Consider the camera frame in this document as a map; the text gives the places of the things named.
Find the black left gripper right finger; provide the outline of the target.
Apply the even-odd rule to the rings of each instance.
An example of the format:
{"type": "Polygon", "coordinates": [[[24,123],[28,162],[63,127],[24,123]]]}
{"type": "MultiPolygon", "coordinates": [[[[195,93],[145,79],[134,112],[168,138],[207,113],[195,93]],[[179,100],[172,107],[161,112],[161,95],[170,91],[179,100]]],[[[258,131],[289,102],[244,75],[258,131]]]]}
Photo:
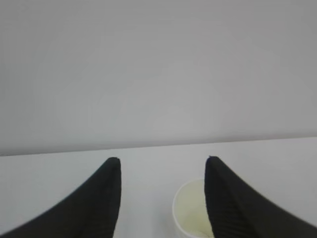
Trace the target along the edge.
{"type": "Polygon", "coordinates": [[[216,238],[315,238],[315,226],[266,199],[219,157],[205,166],[205,201],[216,238]]]}

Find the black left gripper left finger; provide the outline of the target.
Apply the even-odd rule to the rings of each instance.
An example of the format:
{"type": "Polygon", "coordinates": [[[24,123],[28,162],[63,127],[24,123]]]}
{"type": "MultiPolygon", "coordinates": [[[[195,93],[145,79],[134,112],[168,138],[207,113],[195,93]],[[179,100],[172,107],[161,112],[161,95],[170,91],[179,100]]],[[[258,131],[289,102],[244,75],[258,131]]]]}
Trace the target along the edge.
{"type": "Polygon", "coordinates": [[[82,185],[3,238],[111,238],[121,202],[121,162],[108,158],[82,185]]]}

